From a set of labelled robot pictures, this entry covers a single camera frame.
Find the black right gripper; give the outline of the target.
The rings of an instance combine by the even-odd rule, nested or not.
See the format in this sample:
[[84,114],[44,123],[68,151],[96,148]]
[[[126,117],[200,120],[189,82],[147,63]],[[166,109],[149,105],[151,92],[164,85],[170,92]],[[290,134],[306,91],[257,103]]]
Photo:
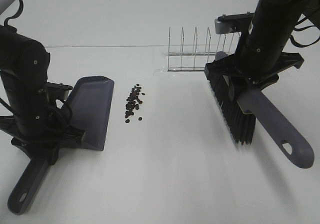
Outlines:
[[204,67],[209,80],[214,75],[249,78],[259,81],[259,88],[275,84],[278,73],[295,67],[299,69],[304,58],[299,53],[282,52],[288,36],[276,33],[242,33],[235,54],[216,54]]

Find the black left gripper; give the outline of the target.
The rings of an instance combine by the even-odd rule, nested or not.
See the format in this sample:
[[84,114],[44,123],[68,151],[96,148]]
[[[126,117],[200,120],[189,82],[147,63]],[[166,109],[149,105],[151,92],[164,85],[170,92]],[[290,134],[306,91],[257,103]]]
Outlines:
[[[11,144],[30,159],[40,154],[49,164],[55,164],[59,157],[59,148],[84,147],[86,132],[73,126],[67,128],[68,116],[57,107],[56,98],[51,94],[10,93],[9,96],[10,107],[15,111],[9,121],[9,133],[14,137]],[[59,144],[27,144],[54,139],[61,133],[63,135]]]

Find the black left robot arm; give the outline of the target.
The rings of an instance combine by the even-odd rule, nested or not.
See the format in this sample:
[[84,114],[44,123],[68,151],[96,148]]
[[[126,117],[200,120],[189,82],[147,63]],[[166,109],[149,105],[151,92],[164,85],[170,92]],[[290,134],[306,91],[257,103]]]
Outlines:
[[72,86],[48,82],[50,54],[33,39],[0,28],[0,78],[12,115],[1,116],[0,129],[13,137],[13,145],[28,157],[40,153],[55,164],[61,147],[81,145],[85,131],[73,127],[68,102]]

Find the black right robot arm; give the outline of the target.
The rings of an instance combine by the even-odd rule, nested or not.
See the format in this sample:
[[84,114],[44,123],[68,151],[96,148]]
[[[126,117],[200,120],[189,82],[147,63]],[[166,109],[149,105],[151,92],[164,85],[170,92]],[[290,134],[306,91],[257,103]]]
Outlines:
[[320,0],[259,0],[254,13],[220,16],[215,20],[217,34],[239,33],[233,54],[205,66],[205,76],[216,85],[243,86],[245,81],[264,88],[279,79],[278,74],[292,66],[299,68],[303,58],[285,53],[286,43],[303,48],[292,36],[297,25],[309,19],[320,26]]

